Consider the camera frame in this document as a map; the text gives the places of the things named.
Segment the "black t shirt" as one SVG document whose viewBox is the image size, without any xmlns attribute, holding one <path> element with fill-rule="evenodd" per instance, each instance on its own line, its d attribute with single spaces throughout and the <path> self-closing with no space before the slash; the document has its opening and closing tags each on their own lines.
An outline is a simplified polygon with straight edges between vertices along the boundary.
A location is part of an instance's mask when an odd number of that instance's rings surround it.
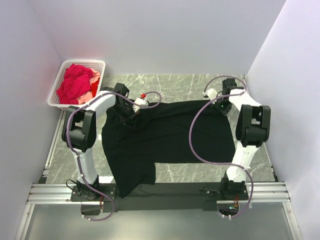
<svg viewBox="0 0 320 240">
<path fill-rule="evenodd" d="M 106 111 L 102 147 L 120 196 L 140 184 L 153 185 L 156 163 L 229 163 L 235 144 L 228 118 L 204 100 L 151 104 L 137 115 L 135 127 Z"/>
</svg>

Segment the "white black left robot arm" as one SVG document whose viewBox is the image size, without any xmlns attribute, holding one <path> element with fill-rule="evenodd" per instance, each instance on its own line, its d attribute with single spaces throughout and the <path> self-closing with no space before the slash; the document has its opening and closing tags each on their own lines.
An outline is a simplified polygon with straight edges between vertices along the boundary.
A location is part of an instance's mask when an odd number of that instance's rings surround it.
<svg viewBox="0 0 320 240">
<path fill-rule="evenodd" d="M 117 83 L 114 88 L 101 90 L 89 102 L 71 105 L 66 109 L 61 138 L 75 159 L 77 189 L 88 201 L 94 201 L 100 195 L 99 175 L 93 160 L 97 117 L 112 109 L 120 115 L 120 121 L 128 125 L 140 109 L 149 105 L 145 94 L 136 100 L 129 100 L 129 92 L 124 84 Z"/>
</svg>

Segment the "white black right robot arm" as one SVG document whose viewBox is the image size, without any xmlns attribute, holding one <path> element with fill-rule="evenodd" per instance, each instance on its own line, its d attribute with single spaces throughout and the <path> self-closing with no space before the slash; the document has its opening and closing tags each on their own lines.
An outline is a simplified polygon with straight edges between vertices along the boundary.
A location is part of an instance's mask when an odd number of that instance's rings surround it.
<svg viewBox="0 0 320 240">
<path fill-rule="evenodd" d="M 238 86 L 236 80 L 236 77 L 225 75 L 221 93 L 213 88 L 205 92 L 223 115 L 226 116 L 233 106 L 239 111 L 235 129 L 236 150 L 219 187 L 221 197 L 226 200 L 247 192 L 246 171 L 256 152 L 270 136 L 271 108 L 255 101 L 247 88 Z"/>
</svg>

